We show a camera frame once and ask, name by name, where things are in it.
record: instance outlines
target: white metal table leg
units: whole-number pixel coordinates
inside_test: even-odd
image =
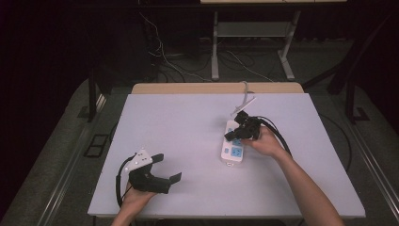
[[[289,27],[289,31],[288,31],[289,33],[286,36],[284,48],[282,48],[282,50],[278,50],[279,60],[281,61],[282,69],[284,70],[285,75],[287,76],[288,80],[295,79],[293,71],[291,70],[290,64],[288,63],[287,53],[288,53],[288,50],[290,49],[291,42],[293,41],[293,38],[294,38],[294,33],[296,30],[296,25],[297,25],[297,22],[299,19],[299,15],[300,15],[300,11],[296,11],[295,15],[294,15],[294,19],[291,21],[291,24]]]
[[[219,67],[217,64],[217,11],[215,12],[214,20],[214,39],[213,39],[213,49],[212,49],[212,80],[219,80]]]

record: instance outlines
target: background table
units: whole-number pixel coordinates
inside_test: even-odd
[[[292,93],[259,93],[279,86]],[[325,191],[341,216],[364,217],[364,208],[309,95],[299,93],[299,88],[298,84],[249,84],[249,89],[258,93],[246,112],[265,116],[277,125],[295,161]],[[158,94],[138,94],[151,89]],[[198,93],[200,89],[207,93]],[[98,217],[118,213],[115,176],[123,160],[144,147],[152,155],[165,154],[164,161],[153,166],[154,175],[168,178],[181,171],[183,177],[169,194],[155,196],[140,218],[301,217],[291,189],[272,158],[246,148],[240,165],[227,167],[220,159],[226,121],[244,97],[232,92],[243,90],[243,84],[134,87],[88,213]],[[126,181],[127,173],[123,173],[122,186]]]

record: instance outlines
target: human arm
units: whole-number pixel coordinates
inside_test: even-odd
[[[149,200],[156,195],[156,193],[153,192],[135,190],[131,187],[130,183],[127,184],[126,190],[127,192],[124,195],[122,206],[117,216],[114,218],[112,226],[129,225]]]
[[[273,157],[277,161],[308,225],[343,225],[337,210],[325,193],[285,152],[269,129],[262,126],[258,139],[243,139],[242,143],[254,148],[261,154]]]

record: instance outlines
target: floor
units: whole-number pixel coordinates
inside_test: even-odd
[[[294,42],[288,59],[295,81],[304,83],[333,67],[344,58],[351,44],[350,40]],[[277,56],[281,46],[281,40],[221,40],[218,44],[219,82],[267,82],[265,76],[275,82],[286,81]],[[209,82],[209,47],[205,41],[202,54],[196,58],[167,49],[168,62],[181,66],[176,67],[183,73],[177,73],[170,64],[164,62],[158,77],[152,82]],[[356,90],[356,107],[363,108],[370,120],[360,121],[356,125],[348,122],[343,115],[344,93],[329,95],[326,91],[328,81],[326,79],[306,91],[311,95],[345,167],[350,155],[348,145],[351,146],[352,160],[347,173],[367,217],[346,219],[345,224],[399,225],[387,196],[381,191],[375,174],[364,160],[364,150],[370,151],[391,183],[392,190],[397,193],[399,182],[395,172],[399,170],[398,136],[361,89]],[[114,128],[131,88],[120,85],[114,87],[110,95],[101,95],[97,104],[98,114],[93,122],[87,123],[88,82],[79,87],[0,225],[109,225],[112,222],[112,219],[91,217],[87,211]],[[83,153],[95,135],[107,136],[104,152],[99,158],[84,157]],[[286,225],[306,225],[301,219],[282,221]]]

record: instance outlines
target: person's left hand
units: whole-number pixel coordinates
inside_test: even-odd
[[[131,187],[130,183],[127,183],[126,194],[124,195],[123,203],[114,219],[112,225],[129,225],[135,216],[146,206],[149,200],[157,193],[148,191],[139,191]]]

